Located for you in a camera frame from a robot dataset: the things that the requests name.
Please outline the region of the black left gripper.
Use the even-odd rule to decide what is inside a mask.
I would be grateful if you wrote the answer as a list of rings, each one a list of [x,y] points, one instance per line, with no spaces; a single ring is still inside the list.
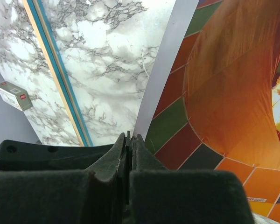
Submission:
[[[86,169],[112,146],[64,147],[4,140],[0,144],[0,171]]]

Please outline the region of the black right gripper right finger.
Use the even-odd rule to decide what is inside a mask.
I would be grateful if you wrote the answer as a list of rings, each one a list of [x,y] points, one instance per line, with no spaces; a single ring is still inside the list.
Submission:
[[[133,224],[252,224],[242,183],[222,170],[173,171],[133,140],[129,174]]]

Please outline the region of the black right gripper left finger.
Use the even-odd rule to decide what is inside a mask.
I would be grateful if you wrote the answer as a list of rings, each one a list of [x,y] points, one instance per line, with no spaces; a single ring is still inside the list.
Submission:
[[[126,137],[86,169],[0,171],[0,224],[120,224]]]

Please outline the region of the colourful balloon photo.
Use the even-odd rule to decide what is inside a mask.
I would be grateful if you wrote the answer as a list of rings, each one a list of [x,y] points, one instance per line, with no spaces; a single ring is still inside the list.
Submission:
[[[178,0],[134,134],[171,170],[228,170],[280,223],[280,0]]]

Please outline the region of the wooden picture frame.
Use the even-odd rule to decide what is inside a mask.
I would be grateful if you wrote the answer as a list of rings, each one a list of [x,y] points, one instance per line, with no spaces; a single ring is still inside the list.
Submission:
[[[81,146],[90,147],[93,145],[93,142],[87,130],[42,2],[40,0],[24,0],[23,4],[79,143]]]

